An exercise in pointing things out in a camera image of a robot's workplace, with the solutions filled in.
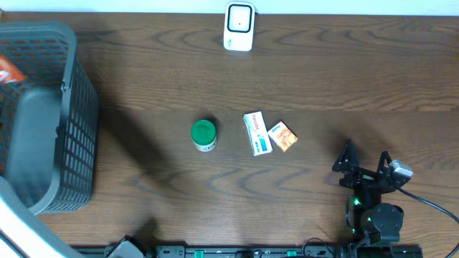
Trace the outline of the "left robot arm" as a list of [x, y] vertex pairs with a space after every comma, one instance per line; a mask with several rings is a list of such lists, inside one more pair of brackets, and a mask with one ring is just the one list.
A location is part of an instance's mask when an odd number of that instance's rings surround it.
[[1, 179], [1, 258], [84, 256], [64, 243], [19, 200]]

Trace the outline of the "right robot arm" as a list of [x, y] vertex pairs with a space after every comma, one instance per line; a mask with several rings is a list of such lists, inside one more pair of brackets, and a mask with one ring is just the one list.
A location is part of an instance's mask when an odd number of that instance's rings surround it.
[[397, 246], [404, 211], [400, 206], [382, 201], [382, 195], [395, 192], [411, 179], [413, 170], [410, 166], [384, 151], [377, 170], [363, 168], [353, 141], [348, 139], [332, 171], [342, 173], [344, 177], [339, 180], [339, 185], [353, 191], [346, 205], [346, 224], [352, 230], [352, 240], [337, 247], [335, 257], [423, 256], [420, 247]]

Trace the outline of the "orange snack bar wrapper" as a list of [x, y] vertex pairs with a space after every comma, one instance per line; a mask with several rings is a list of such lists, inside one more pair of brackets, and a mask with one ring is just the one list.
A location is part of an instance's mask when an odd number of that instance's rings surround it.
[[27, 77], [4, 55], [0, 57], [0, 73], [1, 84], [23, 82], [27, 79]]

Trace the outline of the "white medicine box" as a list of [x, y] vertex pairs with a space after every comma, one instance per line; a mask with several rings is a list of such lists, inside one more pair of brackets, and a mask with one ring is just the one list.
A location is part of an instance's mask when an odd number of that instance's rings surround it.
[[261, 111], [243, 115], [252, 153], [259, 156], [273, 151]]

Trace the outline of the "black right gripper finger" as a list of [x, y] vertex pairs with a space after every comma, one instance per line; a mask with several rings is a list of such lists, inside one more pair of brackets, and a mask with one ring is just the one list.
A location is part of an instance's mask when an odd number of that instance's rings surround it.
[[344, 150], [333, 164], [332, 171], [337, 173], [351, 173], [356, 167], [359, 167], [356, 148], [352, 139], [348, 139], [345, 142]]
[[392, 162], [392, 159], [389, 153], [385, 150], [381, 153], [380, 159], [377, 166], [377, 172], [384, 172], [385, 167], [387, 167]]

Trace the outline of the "orange tissue pack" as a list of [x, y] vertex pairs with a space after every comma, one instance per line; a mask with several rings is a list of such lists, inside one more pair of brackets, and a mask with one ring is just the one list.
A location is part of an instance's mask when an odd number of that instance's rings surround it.
[[286, 152], [298, 141], [298, 137], [283, 121], [278, 122], [269, 129], [268, 135], [283, 152]]

